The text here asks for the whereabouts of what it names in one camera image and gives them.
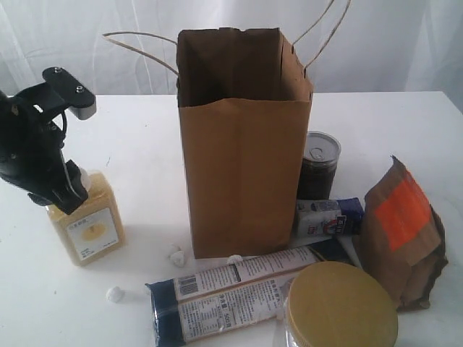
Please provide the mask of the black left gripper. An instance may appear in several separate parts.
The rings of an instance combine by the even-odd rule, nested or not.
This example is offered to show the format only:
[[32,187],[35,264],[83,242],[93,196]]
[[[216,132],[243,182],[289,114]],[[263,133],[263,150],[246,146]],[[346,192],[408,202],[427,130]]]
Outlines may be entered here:
[[16,95],[1,94],[1,180],[27,192],[37,205],[73,213],[88,198],[87,172],[63,159],[65,112],[51,121]]

